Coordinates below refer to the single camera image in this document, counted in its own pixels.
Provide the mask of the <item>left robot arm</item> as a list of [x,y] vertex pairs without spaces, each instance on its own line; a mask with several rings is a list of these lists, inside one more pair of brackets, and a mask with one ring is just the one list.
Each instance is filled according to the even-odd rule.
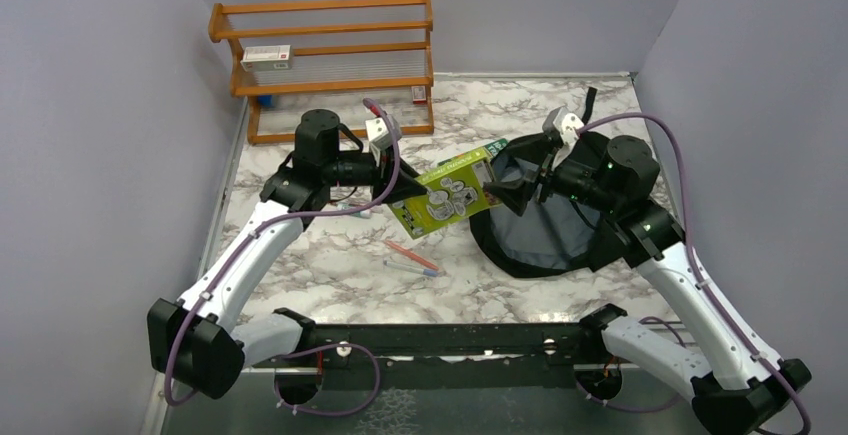
[[398,122],[376,102],[359,139],[326,109],[305,112],[294,148],[266,180],[253,212],[223,255],[176,301],[158,299],[147,314],[151,364],[176,407],[197,393],[221,398],[243,369],[275,356],[290,365],[313,356],[312,323],[290,310],[243,326],[246,302],[275,261],[326,210],[335,187],[369,187],[368,208],[422,195],[402,160]]

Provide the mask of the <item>black student backpack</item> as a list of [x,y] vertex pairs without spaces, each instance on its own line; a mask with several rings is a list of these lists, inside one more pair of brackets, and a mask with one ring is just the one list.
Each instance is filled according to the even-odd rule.
[[570,153],[555,148],[542,130],[508,141],[492,159],[494,181],[526,177],[539,183],[522,216],[502,203],[471,216],[475,242],[497,267],[514,278],[533,279],[597,271],[619,259],[636,266],[681,241],[679,224],[652,198],[653,190],[615,215],[543,194],[543,179]]

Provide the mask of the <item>yellow-green treehouse book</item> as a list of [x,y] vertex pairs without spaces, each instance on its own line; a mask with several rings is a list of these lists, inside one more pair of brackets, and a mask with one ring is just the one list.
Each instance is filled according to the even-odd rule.
[[484,190],[494,181],[493,155],[478,147],[420,175],[424,195],[389,204],[389,209],[412,239],[463,221],[501,201]]

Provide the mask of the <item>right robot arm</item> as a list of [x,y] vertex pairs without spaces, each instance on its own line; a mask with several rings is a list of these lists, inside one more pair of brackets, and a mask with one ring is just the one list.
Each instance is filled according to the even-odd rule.
[[585,359],[613,355],[637,364],[687,400],[712,434],[763,433],[772,416],[799,403],[809,369],[762,341],[707,275],[691,234],[651,197],[660,167],[643,140],[589,132],[567,145],[537,134],[509,142],[498,159],[522,173],[487,183],[486,192],[517,216],[532,199],[549,196],[595,210],[599,219],[579,266],[598,270],[625,261],[699,345],[698,352],[677,346],[608,305],[582,320],[576,339]]

